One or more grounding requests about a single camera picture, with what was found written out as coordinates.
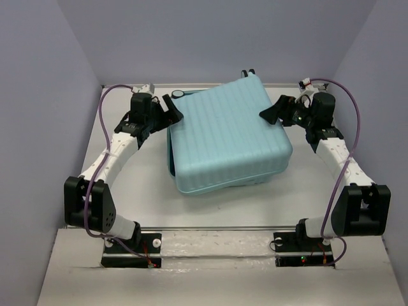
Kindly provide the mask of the light blue hard-shell suitcase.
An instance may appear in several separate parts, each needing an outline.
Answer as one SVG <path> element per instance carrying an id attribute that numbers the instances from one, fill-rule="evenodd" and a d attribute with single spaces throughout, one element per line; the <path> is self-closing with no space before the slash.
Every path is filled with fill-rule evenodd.
<path id="1" fill-rule="evenodd" d="M 171 98 L 184 116 L 167 132 L 168 170 L 180 193 L 264 183 L 288 167 L 292 144 L 280 123 L 260 117 L 272 102 L 254 70 Z"/>

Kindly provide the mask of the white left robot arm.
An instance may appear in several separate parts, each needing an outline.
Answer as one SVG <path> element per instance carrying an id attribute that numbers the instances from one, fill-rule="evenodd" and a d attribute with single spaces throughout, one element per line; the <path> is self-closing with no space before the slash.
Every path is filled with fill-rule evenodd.
<path id="1" fill-rule="evenodd" d="M 149 92 L 131 96 L 130 109 L 106 137 L 106 149 L 88 169 L 64 183 L 64 219 L 66 224 L 84 229 L 94 238 L 115 240 L 124 250 L 140 247 L 140 224 L 119 215 L 110 188 L 127 163 L 147 138 L 183 119 L 169 95 L 163 96 L 166 109 Z"/>

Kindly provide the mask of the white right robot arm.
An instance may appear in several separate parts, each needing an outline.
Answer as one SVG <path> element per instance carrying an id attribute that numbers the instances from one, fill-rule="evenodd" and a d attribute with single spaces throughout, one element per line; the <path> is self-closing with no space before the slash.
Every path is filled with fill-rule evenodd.
<path id="1" fill-rule="evenodd" d="M 335 97 L 318 92 L 309 106 L 302 98 L 281 95 L 259 114 L 271 125 L 304 128 L 307 143 L 336 180 L 324 216 L 301 219 L 296 225 L 293 242 L 301 250 L 310 249 L 317 238 L 381 236 L 386 229 L 391 191 L 376 184 L 350 154 L 333 125 L 334 110 Z"/>

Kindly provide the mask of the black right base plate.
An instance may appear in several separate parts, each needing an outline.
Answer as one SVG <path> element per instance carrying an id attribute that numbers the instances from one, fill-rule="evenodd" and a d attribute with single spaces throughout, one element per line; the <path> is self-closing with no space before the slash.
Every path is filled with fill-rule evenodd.
<path id="1" fill-rule="evenodd" d="M 322 266 L 334 260 L 331 245 L 325 245 L 322 238 L 300 239 L 292 231 L 275 232 L 269 247 L 278 268 Z"/>

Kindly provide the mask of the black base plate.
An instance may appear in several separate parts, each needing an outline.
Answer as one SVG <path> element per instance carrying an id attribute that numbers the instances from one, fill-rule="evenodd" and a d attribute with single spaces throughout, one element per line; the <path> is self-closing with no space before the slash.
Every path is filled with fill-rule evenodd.
<path id="1" fill-rule="evenodd" d="M 334 260 L 331 245 L 325 245 L 322 238 L 300 239 L 292 231 L 275 232 L 269 247 L 278 268 L 322 266 Z"/>
<path id="2" fill-rule="evenodd" d="M 128 251 L 112 239 L 105 240 L 101 266 L 105 268 L 147 268 L 162 266 L 162 233 L 143 231 L 139 245 Z"/>

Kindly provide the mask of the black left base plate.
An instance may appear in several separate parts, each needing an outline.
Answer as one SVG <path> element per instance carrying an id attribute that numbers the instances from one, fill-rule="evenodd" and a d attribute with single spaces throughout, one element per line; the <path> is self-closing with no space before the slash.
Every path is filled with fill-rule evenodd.
<path id="1" fill-rule="evenodd" d="M 128 251 L 112 239 L 105 240 L 101 266 L 105 268 L 147 268 L 162 266 L 162 233 L 143 231 L 139 245 Z"/>

